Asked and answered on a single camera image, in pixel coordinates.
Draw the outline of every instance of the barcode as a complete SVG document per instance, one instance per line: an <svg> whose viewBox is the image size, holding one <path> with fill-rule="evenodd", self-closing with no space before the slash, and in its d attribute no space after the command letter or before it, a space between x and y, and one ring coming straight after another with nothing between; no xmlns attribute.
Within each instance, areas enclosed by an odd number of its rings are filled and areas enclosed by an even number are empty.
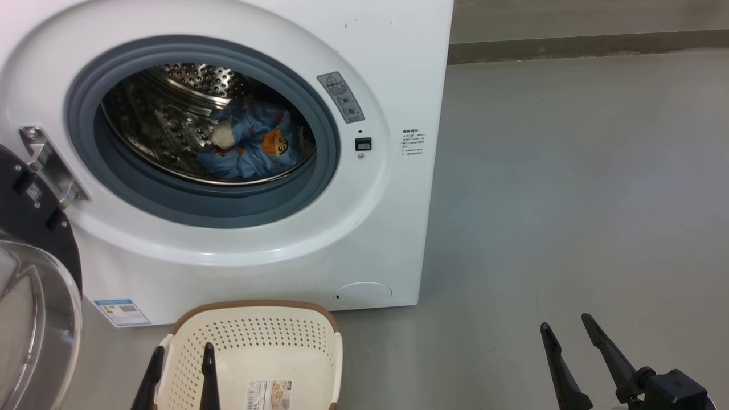
<svg viewBox="0 0 729 410"><path fill-rule="evenodd" d="M253 410L253 395L255 393L255 390L248 389L248 403L246 403L246 410Z"/></svg>

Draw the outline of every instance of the gray rubber gasket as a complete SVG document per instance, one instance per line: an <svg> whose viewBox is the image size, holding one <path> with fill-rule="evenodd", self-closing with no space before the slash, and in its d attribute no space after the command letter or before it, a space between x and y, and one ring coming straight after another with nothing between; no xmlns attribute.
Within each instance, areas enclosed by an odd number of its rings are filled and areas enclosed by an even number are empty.
<svg viewBox="0 0 729 410"><path fill-rule="evenodd" d="M170 61L223 66L289 99L316 139L316 156L296 172L252 187L214 187L165 174L125 147L99 114L106 92L127 76ZM79 157L129 204L164 219L207 228L244 228L285 218L316 199L334 177L340 140L319 94L282 63L242 45L200 36L161 36L114 48L89 64L69 93L66 121Z"/></svg>

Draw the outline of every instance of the brown basket rim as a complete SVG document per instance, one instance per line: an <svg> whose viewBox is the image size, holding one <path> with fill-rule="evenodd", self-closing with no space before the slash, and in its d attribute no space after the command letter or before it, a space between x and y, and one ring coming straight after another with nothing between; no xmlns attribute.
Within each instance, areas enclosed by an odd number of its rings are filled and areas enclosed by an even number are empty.
<svg viewBox="0 0 729 410"><path fill-rule="evenodd" d="M329 320L329 323L332 325L332 329L334 330L334 332L339 333L339 325L337 324L337 320L332 315L332 312L329 312L325 308L323 308L317 304L309 303L309 302L278 301L275 299L216 302L216 303L208 303L205 305L201 305L201 306L191 309L187 313L183 314L182 317L180 317L177 320L177 322L175 322L175 325L172 327L172 330L170 331L170 333L173 335L176 335L177 331L180 330L180 328L185 324L185 322L187 322L191 317L195 316L196 314L200 314L200 313L207 312L210 310L218 310L218 309L230 309L230 308L238 308L238 307L261 307L261 306L291 307L291 308L314 310L318 313L323 314L324 317L326 317L327 320Z"/></svg>

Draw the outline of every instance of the white washing machine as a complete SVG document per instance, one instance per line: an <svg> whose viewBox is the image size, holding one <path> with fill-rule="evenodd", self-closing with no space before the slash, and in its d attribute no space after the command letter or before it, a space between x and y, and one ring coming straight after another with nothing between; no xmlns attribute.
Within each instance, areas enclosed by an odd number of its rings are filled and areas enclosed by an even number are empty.
<svg viewBox="0 0 729 410"><path fill-rule="evenodd" d="M2 9L0 143L68 207L83 294L116 326L418 302L451 0Z"/></svg>

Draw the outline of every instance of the robotic arm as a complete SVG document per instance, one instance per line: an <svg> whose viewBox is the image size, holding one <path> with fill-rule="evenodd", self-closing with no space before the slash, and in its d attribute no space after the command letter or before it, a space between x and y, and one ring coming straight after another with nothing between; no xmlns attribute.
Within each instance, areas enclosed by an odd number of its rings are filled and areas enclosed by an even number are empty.
<svg viewBox="0 0 729 410"><path fill-rule="evenodd" d="M716 410L706 389L680 370L656 374L650 367L643 367L636 371L592 316L584 313L582 323L605 359L617 399L627 403L629 410ZM592 409L590 398L580 391L562 359L562 347L552 328L545 322L540 330L559 409Z"/></svg>

